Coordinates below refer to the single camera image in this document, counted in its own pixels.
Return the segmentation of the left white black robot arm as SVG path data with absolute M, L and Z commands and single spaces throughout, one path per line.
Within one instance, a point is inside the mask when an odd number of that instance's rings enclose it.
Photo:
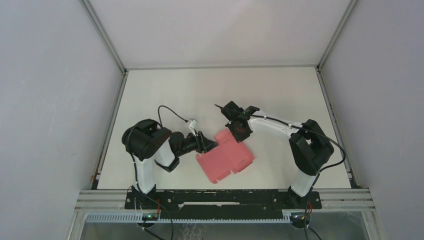
M 121 142 L 130 154 L 134 165 L 135 181 L 133 188 L 139 193 L 137 202 L 149 209 L 156 203 L 154 193 L 154 164 L 167 172 L 172 172 L 180 163 L 180 157 L 191 152 L 206 154 L 219 144 L 196 130 L 197 120 L 185 120 L 188 135 L 171 131 L 153 119 L 144 119 L 128 128 L 122 135 Z

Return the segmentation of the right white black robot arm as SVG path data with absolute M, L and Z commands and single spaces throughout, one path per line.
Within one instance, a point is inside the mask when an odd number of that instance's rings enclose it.
M 324 134 L 320 125 L 312 119 L 293 122 L 277 118 L 255 106 L 243 109 L 233 101 L 219 109 L 227 118 L 226 127 L 237 142 L 243 142 L 252 134 L 262 133 L 289 144 L 297 167 L 294 182 L 288 189 L 289 203 L 295 208 L 307 204 L 308 194 L 321 168 L 335 151 L 331 139 Z

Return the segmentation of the pink cardboard box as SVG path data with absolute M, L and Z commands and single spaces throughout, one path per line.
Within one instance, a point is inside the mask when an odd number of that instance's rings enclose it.
M 213 184 L 217 184 L 230 174 L 237 174 L 251 165 L 254 154 L 243 143 L 238 143 L 228 129 L 214 137 L 218 146 L 207 153 L 196 155 L 196 161 Z

